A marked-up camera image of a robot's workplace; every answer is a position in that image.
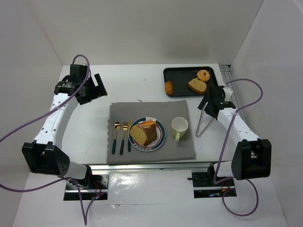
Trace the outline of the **metal tongs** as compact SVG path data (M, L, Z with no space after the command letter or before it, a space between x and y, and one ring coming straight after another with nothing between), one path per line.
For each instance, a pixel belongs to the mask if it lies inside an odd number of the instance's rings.
M204 110L202 110L199 116L195 136L199 138L204 133L204 131L210 126L213 120L213 117L209 116Z

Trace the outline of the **orange glazed bun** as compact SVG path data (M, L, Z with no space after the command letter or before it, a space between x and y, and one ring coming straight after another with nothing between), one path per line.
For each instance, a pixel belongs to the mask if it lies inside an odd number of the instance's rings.
M150 127L156 126L156 125L157 125L157 123L155 121L144 121L144 122L141 123L140 126L143 129L147 129L147 128L150 128Z

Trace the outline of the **round toasted bread slice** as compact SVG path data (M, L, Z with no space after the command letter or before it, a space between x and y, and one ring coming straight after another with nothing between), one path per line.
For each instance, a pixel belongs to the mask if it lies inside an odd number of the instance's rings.
M147 134L144 129L138 125L134 125L130 130L130 136L135 140L139 145L145 146L148 142Z

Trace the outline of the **dark brown bread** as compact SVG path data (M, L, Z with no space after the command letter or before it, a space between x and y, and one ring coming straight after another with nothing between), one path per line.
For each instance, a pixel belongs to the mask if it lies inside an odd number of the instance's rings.
M147 135L147 141L144 143L144 146L148 146L149 144L154 142L158 137L157 132L156 132L156 125L151 124L148 126L142 126L142 128Z

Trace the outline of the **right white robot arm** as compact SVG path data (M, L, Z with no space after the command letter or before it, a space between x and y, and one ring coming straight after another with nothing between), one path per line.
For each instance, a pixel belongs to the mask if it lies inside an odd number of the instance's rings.
M219 156L214 167L214 184L224 180L248 180L269 177L271 172L272 145L268 139L261 139L255 134L238 114L235 105L226 98L227 87L214 86L207 90L199 109L216 119L227 130L222 153L228 138L236 144L236 149L230 163L232 175L217 180L223 154Z

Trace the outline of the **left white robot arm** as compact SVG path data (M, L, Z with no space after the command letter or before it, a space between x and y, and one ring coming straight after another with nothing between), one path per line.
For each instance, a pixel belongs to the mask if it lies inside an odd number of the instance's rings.
M93 182L91 168L72 162L61 148L75 108L107 95L100 75L88 76L87 69L84 65L70 65L69 75L55 86L51 114L33 141L24 143L22 147L23 156L32 173L73 178L83 187Z

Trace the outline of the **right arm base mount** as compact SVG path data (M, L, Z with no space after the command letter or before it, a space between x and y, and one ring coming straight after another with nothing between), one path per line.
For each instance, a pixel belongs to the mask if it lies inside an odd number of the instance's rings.
M194 198L219 198L224 194L226 197L236 197L235 183L227 180L219 184L214 184L214 168L209 167L205 171L192 172L187 178L193 185Z

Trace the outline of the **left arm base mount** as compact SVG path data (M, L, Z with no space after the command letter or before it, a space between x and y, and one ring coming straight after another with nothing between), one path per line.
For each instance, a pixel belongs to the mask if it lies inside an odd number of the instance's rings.
M108 198L109 174L93 175L93 181L87 186L79 184L82 199L89 201L94 198L97 201L107 200ZM64 191L64 201L79 201L79 192L76 185L72 182L66 183Z

